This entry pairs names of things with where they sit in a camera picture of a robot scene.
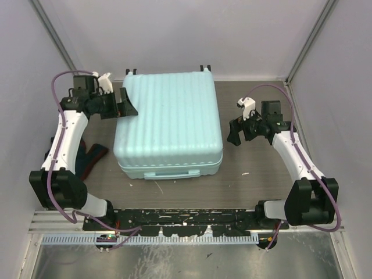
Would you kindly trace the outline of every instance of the suitcase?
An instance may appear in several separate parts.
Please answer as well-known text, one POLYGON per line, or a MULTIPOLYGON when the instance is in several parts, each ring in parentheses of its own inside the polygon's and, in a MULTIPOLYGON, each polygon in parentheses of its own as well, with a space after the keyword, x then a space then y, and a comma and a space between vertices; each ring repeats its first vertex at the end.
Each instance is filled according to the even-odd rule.
POLYGON ((126 75, 138 116, 119 118, 114 154, 130 178, 179 179, 215 174, 223 144, 213 76, 192 73, 126 75))

